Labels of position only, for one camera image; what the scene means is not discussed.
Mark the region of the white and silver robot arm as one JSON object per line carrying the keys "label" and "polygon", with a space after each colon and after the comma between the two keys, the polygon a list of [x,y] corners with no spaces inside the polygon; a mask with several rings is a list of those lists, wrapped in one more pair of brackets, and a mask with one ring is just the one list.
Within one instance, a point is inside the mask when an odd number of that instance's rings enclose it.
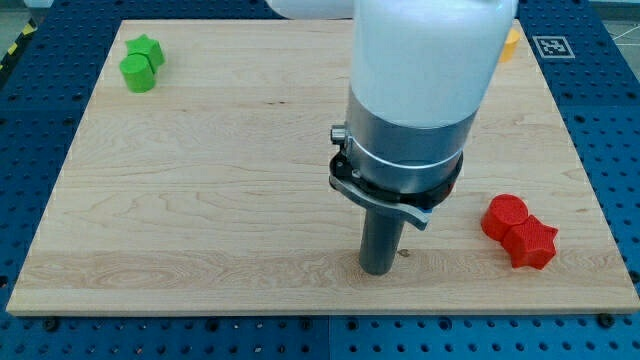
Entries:
{"label": "white and silver robot arm", "polygon": [[451,192],[467,135],[518,11],[515,0],[268,0],[288,19],[351,19],[345,121],[331,186],[366,212],[359,263],[394,262],[405,224],[424,229]]}

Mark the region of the black tool mount with lever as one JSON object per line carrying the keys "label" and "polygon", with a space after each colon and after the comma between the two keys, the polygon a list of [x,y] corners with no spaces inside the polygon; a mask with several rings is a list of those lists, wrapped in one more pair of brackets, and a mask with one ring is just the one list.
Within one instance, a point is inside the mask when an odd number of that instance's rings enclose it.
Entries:
{"label": "black tool mount with lever", "polygon": [[460,155],[453,171],[434,186],[421,192],[402,193],[380,188],[362,176],[356,177],[355,169],[347,157],[338,153],[329,164],[329,183],[334,190],[368,211],[408,222],[418,230],[424,230],[432,209],[442,203],[453,190],[462,164],[463,155]]}

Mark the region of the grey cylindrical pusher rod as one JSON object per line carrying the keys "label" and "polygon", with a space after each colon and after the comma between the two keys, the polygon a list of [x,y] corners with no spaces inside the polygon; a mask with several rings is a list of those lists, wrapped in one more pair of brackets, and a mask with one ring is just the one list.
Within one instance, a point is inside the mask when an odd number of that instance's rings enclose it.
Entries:
{"label": "grey cylindrical pusher rod", "polygon": [[393,265],[404,222],[367,210],[363,225],[359,264],[371,275],[384,275]]}

